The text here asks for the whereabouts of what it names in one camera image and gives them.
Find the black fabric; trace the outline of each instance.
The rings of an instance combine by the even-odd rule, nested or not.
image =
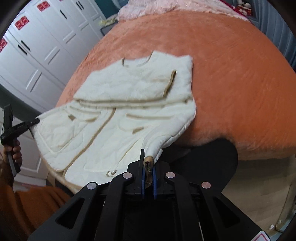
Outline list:
[[[66,194],[68,194],[70,197],[73,197],[74,194],[70,191],[69,188],[67,188],[66,186],[64,186],[63,184],[61,184],[58,180],[55,179],[55,184],[57,188],[62,189]]]
[[[8,225],[7,220],[4,218],[4,215],[0,211],[0,240],[1,241],[25,241],[26,235],[22,237],[21,234],[17,232]]]
[[[237,164],[235,146],[226,139],[216,139],[193,148],[186,156],[170,163],[170,168],[188,182],[198,185],[209,182],[212,189],[221,192],[235,174]]]

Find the wardrobe door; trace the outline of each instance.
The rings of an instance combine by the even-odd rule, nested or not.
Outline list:
[[[19,45],[32,55],[43,67],[51,72],[64,87],[78,62],[61,46],[34,16],[31,6],[26,6],[14,19],[9,32]]]
[[[88,51],[90,51],[99,42],[102,35],[97,35],[95,28],[87,17],[83,3],[80,0],[82,5],[76,0],[55,1],[59,3],[65,15],[70,16],[71,22],[74,24],[73,27],[77,30],[79,37],[83,39]]]
[[[6,32],[0,43],[0,84],[16,97],[45,112],[55,107],[63,87]]]
[[[101,33],[101,26],[99,22],[103,19],[106,19],[104,14],[94,0],[77,0],[77,2],[81,6],[82,12],[89,20],[89,23],[93,27],[93,30],[101,39],[103,35]]]
[[[61,8],[59,0],[47,0],[50,7],[40,11],[38,6],[44,3],[42,0],[32,0],[34,15],[40,20],[42,25],[58,40],[67,52],[80,64],[89,52],[87,43],[79,36],[75,28],[75,21],[69,13]]]

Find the white baseboard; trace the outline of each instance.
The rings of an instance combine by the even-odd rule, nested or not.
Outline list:
[[[45,179],[36,178],[36,177],[29,177],[29,176],[25,176],[22,174],[17,174],[15,176],[15,181],[20,182],[20,183],[30,184],[30,185],[36,185],[36,186],[40,186],[40,187],[45,187],[45,184],[46,184]]]

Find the human hand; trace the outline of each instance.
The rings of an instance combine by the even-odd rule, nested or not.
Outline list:
[[[3,160],[5,163],[9,163],[8,161],[8,152],[10,152],[12,150],[11,146],[8,145],[4,145],[4,150],[3,150]],[[20,142],[17,141],[16,142],[16,146],[13,148],[13,152],[14,155],[12,156],[12,158],[15,160],[16,163],[18,163],[19,166],[22,165],[22,154],[20,152],[21,148],[20,148]]]

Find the orange blanket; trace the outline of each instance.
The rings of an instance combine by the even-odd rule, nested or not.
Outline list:
[[[177,11],[120,22],[80,64],[57,106],[72,100],[92,71],[152,50],[193,57],[197,115],[177,143],[225,137],[243,160],[295,153],[296,75],[263,33],[226,15]]]

